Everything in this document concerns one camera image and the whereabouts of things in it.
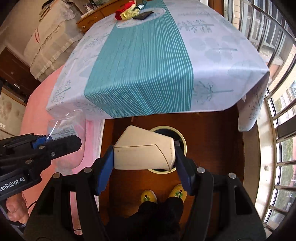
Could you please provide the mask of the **person's left hand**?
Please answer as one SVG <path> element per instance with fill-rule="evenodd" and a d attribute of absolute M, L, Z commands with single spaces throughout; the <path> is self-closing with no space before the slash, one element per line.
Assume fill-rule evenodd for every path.
<path fill-rule="evenodd" d="M 8 218 L 13 222 L 27 223 L 29 219 L 28 208 L 23 193 L 16 194 L 6 200 Z"/>

